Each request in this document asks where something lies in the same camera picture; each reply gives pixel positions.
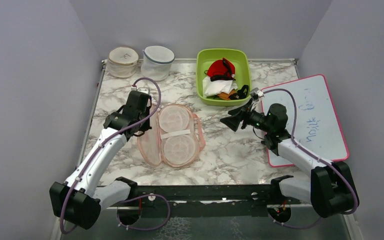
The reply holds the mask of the floral mesh laundry bag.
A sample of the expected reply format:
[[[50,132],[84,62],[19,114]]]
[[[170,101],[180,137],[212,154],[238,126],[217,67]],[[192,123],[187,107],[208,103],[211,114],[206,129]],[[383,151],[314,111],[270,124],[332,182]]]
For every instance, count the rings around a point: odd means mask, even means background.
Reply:
[[[167,105],[149,121],[151,129],[137,138],[137,146],[151,166],[185,167],[198,159],[206,146],[200,118],[184,105]]]

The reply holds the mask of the red and black bra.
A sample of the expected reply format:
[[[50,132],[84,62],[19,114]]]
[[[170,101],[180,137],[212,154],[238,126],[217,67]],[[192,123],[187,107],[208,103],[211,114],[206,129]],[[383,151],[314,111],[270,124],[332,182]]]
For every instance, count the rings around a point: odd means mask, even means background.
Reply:
[[[226,58],[213,62],[205,74],[210,77],[210,81],[235,81],[236,68]]]

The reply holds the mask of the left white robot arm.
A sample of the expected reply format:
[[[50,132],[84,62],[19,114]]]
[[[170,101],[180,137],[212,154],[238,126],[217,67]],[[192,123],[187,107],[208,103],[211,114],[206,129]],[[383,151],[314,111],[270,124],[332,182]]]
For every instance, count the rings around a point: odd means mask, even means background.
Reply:
[[[120,201],[127,206],[135,203],[137,191],[131,181],[120,178],[105,187],[99,187],[99,182],[129,139],[151,128],[151,106],[152,97],[148,93],[131,91],[126,103],[106,117],[96,143],[82,163],[63,183],[52,184],[49,190],[52,210],[60,218],[61,228],[67,221],[90,229],[102,210]]]

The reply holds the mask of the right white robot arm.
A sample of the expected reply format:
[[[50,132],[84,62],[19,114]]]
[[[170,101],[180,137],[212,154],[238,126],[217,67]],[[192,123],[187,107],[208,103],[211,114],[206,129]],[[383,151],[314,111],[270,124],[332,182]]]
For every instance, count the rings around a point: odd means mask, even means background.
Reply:
[[[309,176],[309,181],[297,180],[291,175],[271,180],[268,196],[272,202],[280,204],[288,197],[294,198],[311,204],[322,218],[354,213],[359,198],[349,166],[324,160],[300,145],[287,131],[287,121],[284,105],[274,103],[267,113],[260,113],[252,109],[250,102],[230,110],[227,117],[220,119],[234,132],[247,126],[264,131],[262,144]]]

